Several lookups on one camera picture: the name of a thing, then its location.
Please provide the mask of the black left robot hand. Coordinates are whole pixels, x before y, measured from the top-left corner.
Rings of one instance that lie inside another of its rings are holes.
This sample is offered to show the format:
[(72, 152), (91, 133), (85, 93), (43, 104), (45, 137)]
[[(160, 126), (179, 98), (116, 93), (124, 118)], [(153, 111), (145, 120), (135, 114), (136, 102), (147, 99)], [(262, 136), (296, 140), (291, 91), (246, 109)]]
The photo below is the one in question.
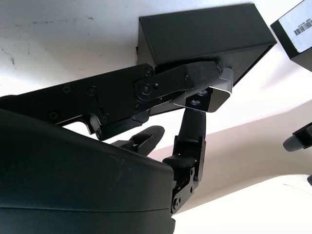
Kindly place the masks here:
[(294, 152), (300, 149), (307, 149), (312, 146), (312, 123), (305, 125), (283, 142), (287, 152)]

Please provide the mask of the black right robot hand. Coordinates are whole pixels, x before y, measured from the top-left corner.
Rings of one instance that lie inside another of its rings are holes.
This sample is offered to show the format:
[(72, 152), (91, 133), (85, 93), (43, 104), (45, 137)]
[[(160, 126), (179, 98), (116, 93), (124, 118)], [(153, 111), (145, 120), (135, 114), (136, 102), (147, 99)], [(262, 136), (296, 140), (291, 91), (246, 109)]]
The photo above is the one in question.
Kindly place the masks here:
[[(0, 99), (0, 231), (3, 234), (171, 234), (202, 174), (206, 113), (233, 71), (213, 61), (160, 74), (148, 64)], [(150, 110), (184, 104), (174, 151), (149, 153), (164, 134)]]

